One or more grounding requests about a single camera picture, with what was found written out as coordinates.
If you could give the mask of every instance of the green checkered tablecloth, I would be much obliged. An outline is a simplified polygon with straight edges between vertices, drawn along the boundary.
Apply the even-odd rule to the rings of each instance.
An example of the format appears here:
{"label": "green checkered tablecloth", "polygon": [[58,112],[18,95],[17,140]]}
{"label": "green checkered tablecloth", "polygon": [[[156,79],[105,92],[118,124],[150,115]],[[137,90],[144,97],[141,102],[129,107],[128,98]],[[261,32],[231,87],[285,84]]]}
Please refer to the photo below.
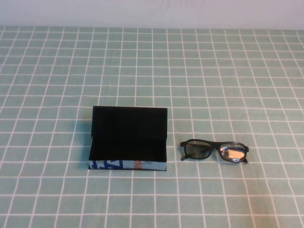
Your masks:
{"label": "green checkered tablecloth", "polygon": [[[167,171],[89,171],[93,105],[167,107]],[[0,27],[0,227],[301,228],[303,159],[304,31]]]}

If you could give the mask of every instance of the glasses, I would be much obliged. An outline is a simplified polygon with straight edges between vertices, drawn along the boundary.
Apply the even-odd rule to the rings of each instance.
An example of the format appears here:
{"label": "glasses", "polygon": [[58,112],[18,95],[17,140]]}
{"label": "glasses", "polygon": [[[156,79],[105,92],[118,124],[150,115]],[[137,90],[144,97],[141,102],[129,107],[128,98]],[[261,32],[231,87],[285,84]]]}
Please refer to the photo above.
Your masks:
{"label": "glasses", "polygon": [[187,158],[206,159],[212,151],[217,150],[222,159],[228,162],[245,162],[248,164],[246,154],[249,148],[238,142],[210,142],[200,139],[189,139],[180,144],[184,148],[185,156],[181,160]]}

